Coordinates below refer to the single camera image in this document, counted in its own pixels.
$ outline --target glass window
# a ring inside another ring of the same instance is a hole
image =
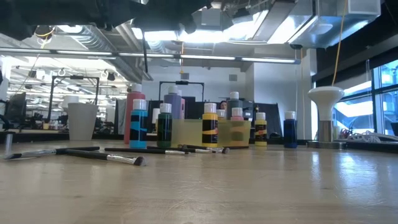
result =
[[[398,84],[398,60],[382,65],[381,72],[381,86],[391,86]]]
[[[384,93],[382,103],[384,134],[394,135],[392,126],[398,122],[398,91]]]
[[[333,121],[340,129],[352,128],[354,133],[374,132],[372,98],[366,96],[337,103]]]

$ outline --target green paint bottle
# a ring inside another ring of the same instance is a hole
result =
[[[160,114],[157,118],[157,146],[166,148],[172,146],[172,105],[160,104]]]

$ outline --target person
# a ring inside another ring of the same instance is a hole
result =
[[[219,108],[220,110],[226,110],[226,101],[225,100],[223,100],[221,103],[220,103],[220,108]]]

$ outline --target desk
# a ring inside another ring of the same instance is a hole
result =
[[[121,141],[13,145],[122,147]],[[0,161],[0,223],[398,223],[398,156],[326,149]]]

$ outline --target black frame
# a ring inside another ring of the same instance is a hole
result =
[[[189,85],[189,84],[199,84],[201,85],[201,101],[203,102],[205,100],[205,83],[197,83],[197,82],[184,82],[186,84],[180,84],[181,81],[175,81],[175,82],[159,82],[159,101],[160,101],[160,92],[162,91],[162,84],[163,83],[174,83],[176,85]]]
[[[55,88],[55,79],[57,78],[70,78],[70,79],[95,79],[97,80],[97,86],[96,86],[96,90],[95,90],[95,105],[97,105],[97,101],[98,101],[98,91],[100,89],[100,78],[98,77],[83,77],[83,76],[76,76],[76,75],[70,75],[70,76],[53,76],[52,77],[52,81],[51,81],[51,92],[50,92],[50,103],[49,103],[49,115],[47,116],[47,119],[50,120],[51,119],[51,110],[52,110],[52,98],[53,98],[53,94],[54,94],[54,88]]]
[[[339,102],[344,102],[344,101],[348,101],[348,100],[354,100],[357,98],[371,96],[372,101],[373,101],[373,126],[374,126],[374,132],[377,133],[376,95],[389,93],[391,91],[398,91],[398,84],[376,88],[374,76],[375,76],[374,69],[372,69],[371,70],[371,79],[372,79],[371,80],[371,82],[372,82],[371,91],[364,91],[363,93],[357,93],[357,94],[353,94],[351,96],[345,96]]]

